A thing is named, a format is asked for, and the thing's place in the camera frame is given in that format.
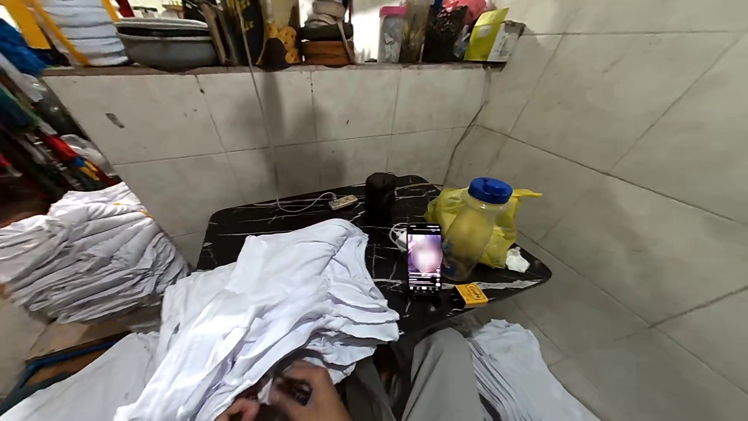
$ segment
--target blue fabric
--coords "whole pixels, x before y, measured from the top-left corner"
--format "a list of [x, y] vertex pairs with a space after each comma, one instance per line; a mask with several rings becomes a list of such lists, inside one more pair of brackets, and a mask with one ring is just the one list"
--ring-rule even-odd
[[44, 62], [37, 53], [28, 46], [21, 33], [4, 19], [0, 19], [0, 52], [21, 73], [41, 76], [44, 70]]

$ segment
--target fingers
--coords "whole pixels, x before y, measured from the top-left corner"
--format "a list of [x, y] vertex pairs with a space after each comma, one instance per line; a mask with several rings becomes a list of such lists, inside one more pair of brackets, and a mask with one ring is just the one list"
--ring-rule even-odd
[[294, 361], [291, 367], [283, 373], [283, 377], [304, 380], [312, 386], [312, 389], [315, 386], [326, 387], [332, 385], [327, 369], [309, 364], [306, 361]]
[[254, 421], [254, 417], [260, 411], [260, 403], [249, 399], [240, 399], [240, 401], [243, 401], [242, 410], [244, 411], [244, 415], [242, 415], [242, 421]]
[[239, 398], [225, 411], [221, 412], [215, 421], [229, 421], [232, 415], [242, 413], [242, 421], [253, 421], [260, 410], [260, 403], [250, 399]]
[[280, 380], [281, 379], [275, 379], [273, 382], [272, 389], [270, 390], [270, 404], [279, 408], [292, 420], [298, 420], [304, 407], [302, 407], [294, 398], [288, 396], [283, 392], [283, 390], [281, 390], [282, 386], [280, 383], [282, 383], [282, 381]]

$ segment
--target pink lid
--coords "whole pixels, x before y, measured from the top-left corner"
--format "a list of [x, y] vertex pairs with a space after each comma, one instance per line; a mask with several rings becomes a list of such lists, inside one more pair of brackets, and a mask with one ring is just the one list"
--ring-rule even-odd
[[382, 6], [379, 9], [379, 17], [383, 16], [405, 16], [408, 12], [406, 6]]

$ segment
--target hand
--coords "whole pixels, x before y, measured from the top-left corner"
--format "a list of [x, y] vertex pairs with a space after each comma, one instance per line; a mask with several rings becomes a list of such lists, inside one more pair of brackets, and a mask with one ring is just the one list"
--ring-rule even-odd
[[232, 415], [242, 414], [242, 421], [254, 421], [260, 403], [247, 398], [237, 398], [225, 411], [221, 412], [215, 421], [229, 421]]
[[270, 403], [283, 411], [291, 421], [351, 421], [326, 369], [296, 361], [283, 376], [306, 381], [312, 389], [309, 402], [304, 406], [283, 392], [283, 378], [273, 380]]

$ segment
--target blue lid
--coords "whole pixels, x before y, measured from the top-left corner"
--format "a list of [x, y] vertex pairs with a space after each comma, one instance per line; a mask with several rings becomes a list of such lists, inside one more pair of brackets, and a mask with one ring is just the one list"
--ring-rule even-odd
[[512, 197], [512, 186], [502, 180], [490, 177], [480, 177], [470, 182], [467, 194], [481, 202], [493, 205], [503, 205]]

